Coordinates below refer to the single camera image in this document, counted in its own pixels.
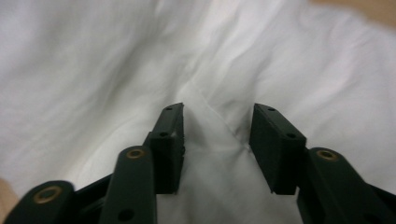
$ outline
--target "bed sheet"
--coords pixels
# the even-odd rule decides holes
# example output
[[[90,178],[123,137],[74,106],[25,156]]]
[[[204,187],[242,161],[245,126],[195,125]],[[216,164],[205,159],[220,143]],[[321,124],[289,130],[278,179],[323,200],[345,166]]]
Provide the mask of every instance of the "bed sheet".
[[[248,146],[254,103],[396,193],[396,35],[300,1],[2,1],[0,176],[80,189],[183,102],[186,156],[159,223],[302,223]]]

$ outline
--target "metal ring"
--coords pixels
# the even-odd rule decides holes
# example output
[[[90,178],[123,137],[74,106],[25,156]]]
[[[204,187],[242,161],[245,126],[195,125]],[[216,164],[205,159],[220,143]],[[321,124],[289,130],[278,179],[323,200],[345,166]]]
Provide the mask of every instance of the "metal ring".
[[[317,155],[326,161],[338,161],[338,156],[329,150],[319,150]]]
[[[50,201],[56,199],[61,194],[61,192],[62,192],[61,187],[49,186],[36,193],[33,199],[35,203],[49,203]]]
[[[143,151],[140,148],[132,149],[126,154],[126,157],[129,159],[139,159],[140,157],[143,157],[145,155],[145,151]]]

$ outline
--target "white fabric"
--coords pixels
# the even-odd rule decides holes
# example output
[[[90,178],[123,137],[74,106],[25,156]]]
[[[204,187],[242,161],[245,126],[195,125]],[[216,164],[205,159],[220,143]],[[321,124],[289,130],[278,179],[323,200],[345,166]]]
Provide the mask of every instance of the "white fabric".
[[[0,176],[21,196],[82,188],[183,102],[186,160],[159,223],[302,223],[249,151],[253,104],[396,193],[395,62],[394,31],[303,0],[2,1]]]

